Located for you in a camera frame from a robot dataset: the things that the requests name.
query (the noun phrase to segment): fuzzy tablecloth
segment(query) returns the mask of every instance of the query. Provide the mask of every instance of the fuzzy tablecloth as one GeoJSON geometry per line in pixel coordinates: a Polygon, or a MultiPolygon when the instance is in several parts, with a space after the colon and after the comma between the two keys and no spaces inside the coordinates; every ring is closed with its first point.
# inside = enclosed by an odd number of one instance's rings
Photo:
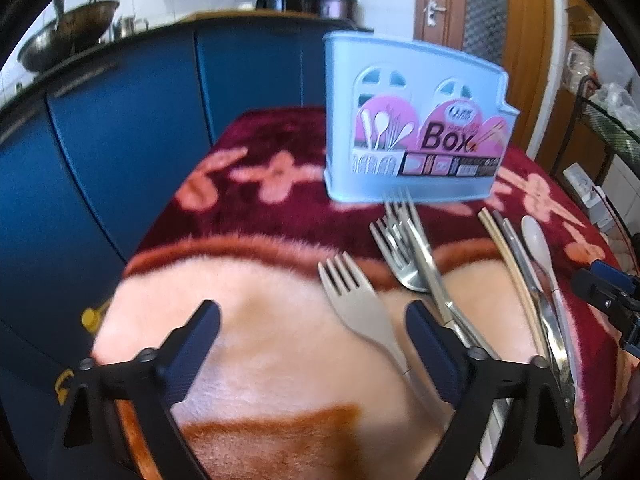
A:
{"type": "MultiPolygon", "coordinates": [[[[420,367],[402,326],[415,295],[385,266],[368,229],[379,205],[332,202],[324,187],[321,108],[250,112],[186,179],[130,261],[94,355],[132,358],[158,346],[201,300],[223,324],[188,398],[173,413],[212,478],[415,477],[442,434],[448,405],[424,413],[386,356],[348,332],[316,275],[348,251],[367,273],[420,367]]],[[[608,430],[631,370],[618,334],[571,294],[575,269],[615,265],[600,234],[523,152],[510,148],[489,199],[418,208],[447,287],[500,355],[525,362],[532,339],[510,277],[476,213],[515,226],[541,223],[580,356],[578,455],[608,430]]],[[[127,434],[146,478],[156,478],[130,407],[127,434]]]]}

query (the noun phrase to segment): blue plastic box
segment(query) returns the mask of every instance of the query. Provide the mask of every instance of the blue plastic box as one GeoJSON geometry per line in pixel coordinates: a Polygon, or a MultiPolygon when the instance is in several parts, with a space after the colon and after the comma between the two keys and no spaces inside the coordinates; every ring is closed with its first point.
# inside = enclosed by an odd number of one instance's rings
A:
{"type": "Polygon", "coordinates": [[[340,202],[489,196],[519,111],[508,75],[457,50],[366,32],[331,32],[324,179],[340,202]]]}

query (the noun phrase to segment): kitchen counter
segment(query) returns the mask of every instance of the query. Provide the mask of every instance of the kitchen counter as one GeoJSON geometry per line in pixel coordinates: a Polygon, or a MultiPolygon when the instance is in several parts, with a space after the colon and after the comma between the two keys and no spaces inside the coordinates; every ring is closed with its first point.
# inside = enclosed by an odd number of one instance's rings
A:
{"type": "MultiPolygon", "coordinates": [[[[139,32],[128,38],[118,41],[98,44],[92,48],[72,56],[52,69],[38,74],[33,82],[20,91],[13,99],[7,101],[4,107],[0,108],[0,122],[12,110],[20,107],[20,104],[30,99],[34,95],[43,93],[53,82],[65,76],[68,72],[82,65],[91,65],[98,62],[100,58],[115,52],[130,49],[133,46],[152,41],[157,38],[171,37],[176,34],[192,33],[201,28],[234,28],[243,25],[251,25],[260,28],[278,27],[283,24],[287,27],[304,26],[310,23],[325,25],[327,27],[355,29],[353,23],[348,20],[332,20],[318,18],[306,12],[275,12],[271,10],[221,10],[194,12],[180,22],[172,23],[162,27],[152,28],[145,32],[139,32]]],[[[371,31],[366,28],[358,30],[371,31]]],[[[0,134],[0,144],[4,141],[0,134]]]]}

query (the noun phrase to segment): spoon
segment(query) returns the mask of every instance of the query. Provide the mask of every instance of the spoon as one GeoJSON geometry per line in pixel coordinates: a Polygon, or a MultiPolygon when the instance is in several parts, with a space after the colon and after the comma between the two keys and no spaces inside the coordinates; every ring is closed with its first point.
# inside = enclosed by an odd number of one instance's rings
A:
{"type": "Polygon", "coordinates": [[[391,144],[391,147],[389,148],[390,150],[393,149],[393,147],[400,142],[400,140],[404,139],[406,136],[411,135],[411,132],[414,130],[415,125],[413,123],[408,123],[404,126],[404,128],[402,129],[402,131],[400,132],[400,135],[398,136],[398,138],[396,140],[394,140],[394,142],[391,144]]]}
{"type": "Polygon", "coordinates": [[[376,147],[374,148],[376,150],[380,145],[380,136],[385,133],[386,129],[389,127],[389,114],[386,112],[378,112],[374,120],[376,123],[376,131],[378,132],[376,147]]]}
{"type": "Polygon", "coordinates": [[[371,114],[369,110],[362,111],[362,126],[364,126],[364,134],[367,137],[367,146],[371,149],[371,114]]]}
{"type": "Polygon", "coordinates": [[[571,374],[574,377],[574,383],[578,385],[578,374],[576,369],[578,361],[576,360],[575,349],[571,340],[566,307],[564,306],[560,287],[558,286],[558,279],[556,278],[553,264],[551,263],[549,245],[546,242],[545,234],[542,232],[542,227],[540,227],[538,221],[532,216],[525,216],[522,219],[521,227],[522,236],[529,248],[531,256],[533,256],[533,259],[538,262],[540,267],[542,267],[549,276],[549,281],[551,282],[551,297],[556,308],[556,316],[558,316],[558,321],[560,322],[560,332],[562,333],[567,357],[569,358],[569,368],[571,369],[571,374]]]}

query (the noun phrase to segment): wok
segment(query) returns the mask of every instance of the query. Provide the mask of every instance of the wok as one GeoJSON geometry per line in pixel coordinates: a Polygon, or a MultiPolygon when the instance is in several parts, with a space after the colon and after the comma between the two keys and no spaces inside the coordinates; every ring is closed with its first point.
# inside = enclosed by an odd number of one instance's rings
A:
{"type": "Polygon", "coordinates": [[[118,0],[100,0],[65,12],[38,31],[18,53],[18,61],[29,72],[44,72],[67,57],[93,46],[108,30],[118,0]]]}

